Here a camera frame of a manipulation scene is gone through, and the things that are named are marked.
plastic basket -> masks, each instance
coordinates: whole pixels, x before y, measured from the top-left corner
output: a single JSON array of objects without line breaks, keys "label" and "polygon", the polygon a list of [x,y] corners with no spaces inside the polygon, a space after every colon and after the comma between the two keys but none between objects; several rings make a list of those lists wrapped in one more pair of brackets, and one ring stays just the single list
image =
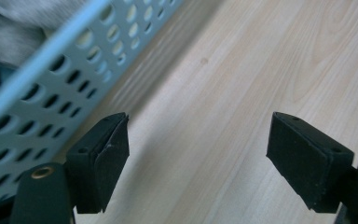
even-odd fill
[{"label": "plastic basket", "polygon": [[92,0],[0,87],[0,201],[50,161],[181,0]]}]

black mechanical part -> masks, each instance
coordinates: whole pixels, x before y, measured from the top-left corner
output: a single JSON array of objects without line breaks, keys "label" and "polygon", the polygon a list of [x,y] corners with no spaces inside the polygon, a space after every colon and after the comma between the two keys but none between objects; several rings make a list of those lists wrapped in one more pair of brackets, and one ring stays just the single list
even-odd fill
[{"label": "black mechanical part", "polygon": [[345,219],[358,223],[358,170],[349,149],[302,119],[274,112],[267,157],[309,209],[336,213],[342,202]]},{"label": "black mechanical part", "polygon": [[10,223],[74,223],[62,165],[45,163],[23,173]]},{"label": "black mechanical part", "polygon": [[66,154],[73,203],[79,214],[105,211],[130,156],[126,114],[98,122]]}]

light blue plastic basket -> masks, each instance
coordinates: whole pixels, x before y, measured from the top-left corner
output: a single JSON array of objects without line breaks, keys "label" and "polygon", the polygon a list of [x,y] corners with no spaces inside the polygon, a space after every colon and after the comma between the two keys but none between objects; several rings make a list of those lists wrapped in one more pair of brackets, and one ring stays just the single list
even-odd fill
[{"label": "light blue plastic basket", "polygon": [[91,0],[0,87],[0,201],[50,161],[182,0]]}]

